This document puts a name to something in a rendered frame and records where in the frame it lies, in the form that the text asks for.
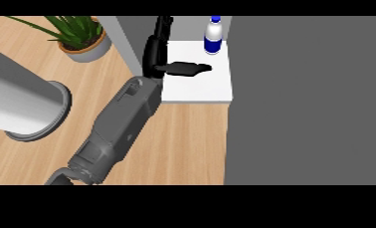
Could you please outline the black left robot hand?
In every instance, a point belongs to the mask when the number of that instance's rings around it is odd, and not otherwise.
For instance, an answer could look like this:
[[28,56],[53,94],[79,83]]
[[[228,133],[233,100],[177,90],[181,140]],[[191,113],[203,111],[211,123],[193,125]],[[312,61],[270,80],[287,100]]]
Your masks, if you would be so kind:
[[159,16],[155,34],[149,37],[143,54],[143,75],[160,79],[165,75],[194,77],[211,70],[211,65],[189,62],[168,63],[168,43],[171,36],[172,16]]

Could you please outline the grey cabinet side panel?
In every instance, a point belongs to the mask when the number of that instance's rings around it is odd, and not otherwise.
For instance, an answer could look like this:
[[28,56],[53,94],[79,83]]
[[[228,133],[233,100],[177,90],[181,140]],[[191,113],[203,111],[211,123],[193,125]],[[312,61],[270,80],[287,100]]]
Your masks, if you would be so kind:
[[156,16],[99,16],[112,43],[134,76],[143,74],[143,54],[155,33]]

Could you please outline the water bottle with blue label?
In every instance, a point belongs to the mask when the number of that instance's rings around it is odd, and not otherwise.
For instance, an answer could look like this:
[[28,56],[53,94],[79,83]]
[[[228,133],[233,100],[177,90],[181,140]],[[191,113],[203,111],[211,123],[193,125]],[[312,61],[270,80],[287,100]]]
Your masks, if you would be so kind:
[[211,54],[217,54],[221,47],[221,21],[218,16],[211,16],[203,32],[203,50]]

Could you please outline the white cabinet shelf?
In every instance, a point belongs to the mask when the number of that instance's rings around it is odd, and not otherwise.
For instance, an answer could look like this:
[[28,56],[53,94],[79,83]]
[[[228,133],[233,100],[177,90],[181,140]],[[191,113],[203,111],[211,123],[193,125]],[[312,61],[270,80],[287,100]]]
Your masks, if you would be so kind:
[[168,104],[228,104],[233,99],[227,44],[209,55],[203,41],[171,41],[168,63],[189,62],[211,65],[208,72],[193,77],[165,75],[162,101]]

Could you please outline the dark grey cabinet door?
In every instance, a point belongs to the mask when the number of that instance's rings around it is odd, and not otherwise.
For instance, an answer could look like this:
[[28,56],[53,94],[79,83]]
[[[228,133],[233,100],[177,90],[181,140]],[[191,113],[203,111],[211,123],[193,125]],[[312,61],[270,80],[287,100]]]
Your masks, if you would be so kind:
[[376,184],[376,17],[240,17],[228,184]]

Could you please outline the potted green plant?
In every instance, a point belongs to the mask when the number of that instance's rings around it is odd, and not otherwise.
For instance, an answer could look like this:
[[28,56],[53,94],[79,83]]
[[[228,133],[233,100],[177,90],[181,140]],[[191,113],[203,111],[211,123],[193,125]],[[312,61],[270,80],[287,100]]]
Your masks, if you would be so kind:
[[62,52],[78,63],[97,61],[109,52],[112,41],[102,23],[91,16],[45,16],[56,31],[15,16],[9,16],[9,19],[48,34],[51,42],[57,43]]

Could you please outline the grey cylindrical appliance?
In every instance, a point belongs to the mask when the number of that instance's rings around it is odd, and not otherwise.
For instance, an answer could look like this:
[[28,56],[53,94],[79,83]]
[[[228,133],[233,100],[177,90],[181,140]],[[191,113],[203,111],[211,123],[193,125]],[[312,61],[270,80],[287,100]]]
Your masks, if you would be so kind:
[[45,81],[0,53],[0,130],[17,141],[45,137],[72,105],[68,87]]

